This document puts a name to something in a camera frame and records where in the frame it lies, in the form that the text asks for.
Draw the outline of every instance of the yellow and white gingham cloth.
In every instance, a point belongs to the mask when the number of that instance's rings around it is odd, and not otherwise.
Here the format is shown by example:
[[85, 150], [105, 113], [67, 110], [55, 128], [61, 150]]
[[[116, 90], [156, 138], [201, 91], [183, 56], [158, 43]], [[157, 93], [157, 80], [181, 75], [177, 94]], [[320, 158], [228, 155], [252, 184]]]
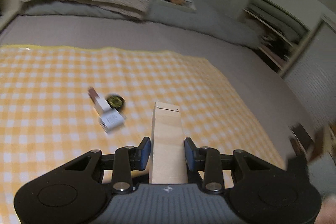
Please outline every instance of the yellow and white gingham cloth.
[[[125, 99], [124, 127], [105, 133], [90, 86]], [[258, 120], [204, 58], [7, 46], [0, 49], [0, 223], [18, 223], [13, 198], [29, 180], [91, 149], [114, 153], [150, 136], [156, 101], [180, 106], [184, 134], [197, 146], [227, 154], [244, 149], [283, 167]]]

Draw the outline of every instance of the mattress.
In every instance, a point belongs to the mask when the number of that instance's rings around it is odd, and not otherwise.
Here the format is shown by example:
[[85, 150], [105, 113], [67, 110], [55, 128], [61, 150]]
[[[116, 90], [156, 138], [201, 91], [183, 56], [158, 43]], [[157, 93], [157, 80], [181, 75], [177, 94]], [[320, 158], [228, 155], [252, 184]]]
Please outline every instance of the mattress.
[[160, 23], [76, 16], [18, 16], [0, 44], [35, 44], [126, 50], [170, 50], [204, 57], [228, 79], [283, 159], [293, 155], [290, 127], [301, 123], [313, 137], [312, 120], [286, 83], [254, 52], [222, 40]]

